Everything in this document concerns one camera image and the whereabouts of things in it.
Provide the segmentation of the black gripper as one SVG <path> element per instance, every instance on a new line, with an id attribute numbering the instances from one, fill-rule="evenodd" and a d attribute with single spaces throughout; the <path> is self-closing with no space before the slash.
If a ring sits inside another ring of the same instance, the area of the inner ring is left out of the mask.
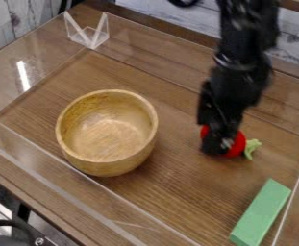
<path id="1" fill-rule="evenodd" d="M 265 55 L 248 63 L 215 55 L 216 65 L 200 86 L 196 123 L 200 128 L 200 150 L 207 155 L 239 155 L 241 132 L 215 132 L 209 124 L 239 126 L 247 108 L 255 106 L 271 82 L 272 67 Z"/>

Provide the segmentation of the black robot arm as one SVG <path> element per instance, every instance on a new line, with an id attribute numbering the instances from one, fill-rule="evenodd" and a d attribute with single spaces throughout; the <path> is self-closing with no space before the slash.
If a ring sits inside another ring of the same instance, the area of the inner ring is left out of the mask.
<path id="1" fill-rule="evenodd" d="M 265 51 L 276 46 L 279 0 L 216 0 L 220 40 L 215 66 L 200 86 L 196 123 L 208 127 L 200 150 L 225 154 L 235 142 L 244 111 L 271 83 Z"/>

